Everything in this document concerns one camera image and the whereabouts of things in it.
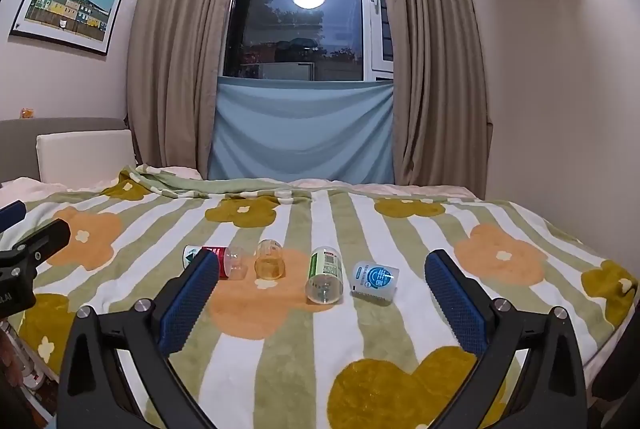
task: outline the headboard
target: headboard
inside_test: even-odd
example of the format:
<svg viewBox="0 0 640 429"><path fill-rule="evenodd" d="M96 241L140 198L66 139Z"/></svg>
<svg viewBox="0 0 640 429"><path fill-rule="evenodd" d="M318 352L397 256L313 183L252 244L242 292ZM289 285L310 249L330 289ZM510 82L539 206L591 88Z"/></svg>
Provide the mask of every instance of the headboard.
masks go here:
<svg viewBox="0 0 640 429"><path fill-rule="evenodd" d="M122 119L99 117L0 120L0 183L20 176L40 179L36 154L38 135L124 129Z"/></svg>

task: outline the bedspread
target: bedspread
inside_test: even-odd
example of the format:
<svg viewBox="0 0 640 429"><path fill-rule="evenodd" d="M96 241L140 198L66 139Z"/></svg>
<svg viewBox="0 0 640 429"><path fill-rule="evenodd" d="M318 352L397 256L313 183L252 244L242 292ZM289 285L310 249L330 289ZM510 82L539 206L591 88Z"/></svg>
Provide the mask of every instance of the bedspread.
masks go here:
<svg viewBox="0 0 640 429"><path fill-rule="evenodd" d="M491 297L518 309L571 316L587 363L629 313L638 281L540 216L506 201L382 196L340 186L299 188L264 180L195 181L141 166L101 192L60 192L28 203L0 250L62 218L68 246L40 265L37 303L12 317L20 336L59 372L74 313L128 309L153 298L187 262L187 245L284 247L286 274L220 281L184 349L170 361L220 429L426 427L475 362L458 346L424 282L424 259L445 249ZM342 255L400 269L396 296L380 306L348 294L335 305L305 298L309 255ZM161 421L130 357L122 362L145 417ZM485 424L513 390L514 359Z"/></svg>

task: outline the bedsheet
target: bedsheet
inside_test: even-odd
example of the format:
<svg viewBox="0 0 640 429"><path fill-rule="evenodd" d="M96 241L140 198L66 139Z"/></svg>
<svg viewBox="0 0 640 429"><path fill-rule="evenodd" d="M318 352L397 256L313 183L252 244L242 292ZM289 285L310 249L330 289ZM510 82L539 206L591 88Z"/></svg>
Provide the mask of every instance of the bedsheet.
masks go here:
<svg viewBox="0 0 640 429"><path fill-rule="evenodd" d="M616 263L505 201L195 181L141 166L100 192L54 193L28 202L28 211L0 237L0 250L52 218L72 231L68 247L39 268L36 306L10 319L55 372L80 306L105 313L154 297L183 271L185 246L252 253L260 239L283 244L285 277L257 279L248 256L247 276L219 282L185 348L170 358L220 429L430 424L475 359L458 346L424 282L430 250L446 249L491 297L519 309L565 307L587 368L630 316L638 289ZM309 254L320 245L339 250L345 276L361 259L399 268L393 303L348 293L336 305L308 303ZM130 357L122 362L145 417L160 426ZM519 356L486 425L500 416L521 365Z"/></svg>

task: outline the blue cloth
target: blue cloth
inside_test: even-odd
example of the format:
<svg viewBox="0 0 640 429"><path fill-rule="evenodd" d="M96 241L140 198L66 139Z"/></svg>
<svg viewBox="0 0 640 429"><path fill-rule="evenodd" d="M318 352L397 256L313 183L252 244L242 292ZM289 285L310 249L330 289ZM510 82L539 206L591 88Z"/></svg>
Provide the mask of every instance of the blue cloth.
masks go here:
<svg viewBox="0 0 640 429"><path fill-rule="evenodd" d="M392 82L220 77L209 179L393 183Z"/></svg>

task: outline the picture frame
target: picture frame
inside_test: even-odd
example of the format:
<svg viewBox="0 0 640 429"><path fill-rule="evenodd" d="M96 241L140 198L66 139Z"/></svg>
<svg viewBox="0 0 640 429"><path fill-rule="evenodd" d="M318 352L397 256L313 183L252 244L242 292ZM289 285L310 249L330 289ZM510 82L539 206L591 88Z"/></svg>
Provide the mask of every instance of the picture frame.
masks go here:
<svg viewBox="0 0 640 429"><path fill-rule="evenodd" d="M122 0L22 0L9 35L107 55Z"/></svg>

